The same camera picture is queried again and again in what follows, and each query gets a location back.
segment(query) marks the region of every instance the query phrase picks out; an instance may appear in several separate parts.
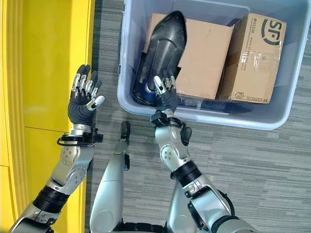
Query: sf express box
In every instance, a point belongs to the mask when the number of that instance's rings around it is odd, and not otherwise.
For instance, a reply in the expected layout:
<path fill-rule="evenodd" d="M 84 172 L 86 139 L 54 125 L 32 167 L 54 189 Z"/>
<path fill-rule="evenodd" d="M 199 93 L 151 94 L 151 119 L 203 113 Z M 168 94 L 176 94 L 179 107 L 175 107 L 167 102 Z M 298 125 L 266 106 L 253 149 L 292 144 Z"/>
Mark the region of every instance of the sf express box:
<path fill-rule="evenodd" d="M 269 103 L 286 23 L 248 14 L 233 29 L 219 99 Z"/>

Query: black curved plastic object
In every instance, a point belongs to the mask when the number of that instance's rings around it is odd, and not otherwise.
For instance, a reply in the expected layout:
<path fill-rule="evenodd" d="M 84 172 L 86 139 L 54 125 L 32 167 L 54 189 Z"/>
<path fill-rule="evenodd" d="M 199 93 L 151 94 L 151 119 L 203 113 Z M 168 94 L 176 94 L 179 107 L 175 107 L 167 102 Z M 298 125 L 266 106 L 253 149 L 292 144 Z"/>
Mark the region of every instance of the black curved plastic object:
<path fill-rule="evenodd" d="M 143 53 L 133 89 L 133 98 L 141 104 L 157 106 L 154 76 L 161 80 L 177 77 L 178 63 L 187 42 L 186 20 L 180 11 L 173 11 L 155 27 L 147 53 Z"/>

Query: robot finger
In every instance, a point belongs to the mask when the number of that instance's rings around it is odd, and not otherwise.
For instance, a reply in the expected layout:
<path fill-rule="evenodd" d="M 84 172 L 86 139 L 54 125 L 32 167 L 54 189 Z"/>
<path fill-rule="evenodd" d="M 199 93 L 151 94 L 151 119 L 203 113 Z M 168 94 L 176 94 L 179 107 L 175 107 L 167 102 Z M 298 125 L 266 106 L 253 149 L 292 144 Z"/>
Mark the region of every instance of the robot finger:
<path fill-rule="evenodd" d="M 98 96 L 93 98 L 89 103 L 86 104 L 86 107 L 90 111 L 94 111 L 105 101 L 105 96 Z"/>
<path fill-rule="evenodd" d="M 174 76 L 170 77 L 171 88 L 176 89 L 176 80 Z"/>
<path fill-rule="evenodd" d="M 166 92 L 166 86 L 164 85 L 159 76 L 154 76 L 154 83 L 159 95 L 162 95 Z"/>
<path fill-rule="evenodd" d="M 165 78 L 164 85 L 165 85 L 167 91 L 169 91 L 171 89 L 171 82 L 170 82 L 169 78 Z"/>
<path fill-rule="evenodd" d="M 91 98 L 91 93 L 98 79 L 97 71 L 93 71 L 90 80 L 86 83 L 86 96 Z"/>
<path fill-rule="evenodd" d="M 90 70 L 91 70 L 91 66 L 90 65 L 86 65 L 86 69 L 85 69 L 83 74 L 85 74 L 86 77 L 87 77 Z"/>
<path fill-rule="evenodd" d="M 101 87 L 102 85 L 102 81 L 97 81 L 93 91 L 92 91 L 92 94 L 91 94 L 91 97 L 92 99 L 95 98 L 97 95 L 98 95 L 98 91 L 99 91 L 99 88 Z"/>
<path fill-rule="evenodd" d="M 85 74 L 82 75 L 81 80 L 80 80 L 80 91 L 83 94 L 85 94 L 86 92 L 86 80 L 87 80 L 87 76 Z"/>

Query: robot forearm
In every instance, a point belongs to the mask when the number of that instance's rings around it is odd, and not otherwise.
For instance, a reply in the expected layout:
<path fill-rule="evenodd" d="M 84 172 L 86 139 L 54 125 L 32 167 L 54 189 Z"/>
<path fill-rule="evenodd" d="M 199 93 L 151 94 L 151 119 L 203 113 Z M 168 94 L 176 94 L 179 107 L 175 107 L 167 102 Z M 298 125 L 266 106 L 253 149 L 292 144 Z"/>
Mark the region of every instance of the robot forearm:
<path fill-rule="evenodd" d="M 102 135 L 87 125 L 73 125 L 70 134 L 61 137 L 64 144 L 58 142 L 63 146 L 52 175 L 9 232 L 53 232 L 50 225 L 56 222 L 69 196 L 86 176 L 94 154 L 93 145 L 100 139 Z"/>
<path fill-rule="evenodd" d="M 247 222 L 234 216 L 230 199 L 219 192 L 191 160 L 185 140 L 182 140 L 185 125 L 173 112 L 157 112 L 151 122 L 156 125 L 155 138 L 161 160 L 170 169 L 171 177 L 180 182 L 186 197 L 191 199 L 188 209 L 197 227 L 212 233 L 256 233 Z"/>

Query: cardboard box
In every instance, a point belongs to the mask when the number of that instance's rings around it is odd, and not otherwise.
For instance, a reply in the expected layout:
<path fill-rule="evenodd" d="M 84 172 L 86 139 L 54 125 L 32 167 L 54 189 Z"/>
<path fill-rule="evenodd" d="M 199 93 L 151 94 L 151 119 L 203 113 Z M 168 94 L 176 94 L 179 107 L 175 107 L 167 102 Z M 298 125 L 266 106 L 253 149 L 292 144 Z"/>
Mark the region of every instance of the cardboard box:
<path fill-rule="evenodd" d="M 257 14 L 234 26 L 220 100 L 269 103 L 285 30 L 285 22 Z"/>
<path fill-rule="evenodd" d="M 152 14 L 144 52 L 151 34 L 165 15 Z M 178 94 L 214 100 L 228 52 L 232 27 L 187 19 L 187 44 L 179 62 Z"/>

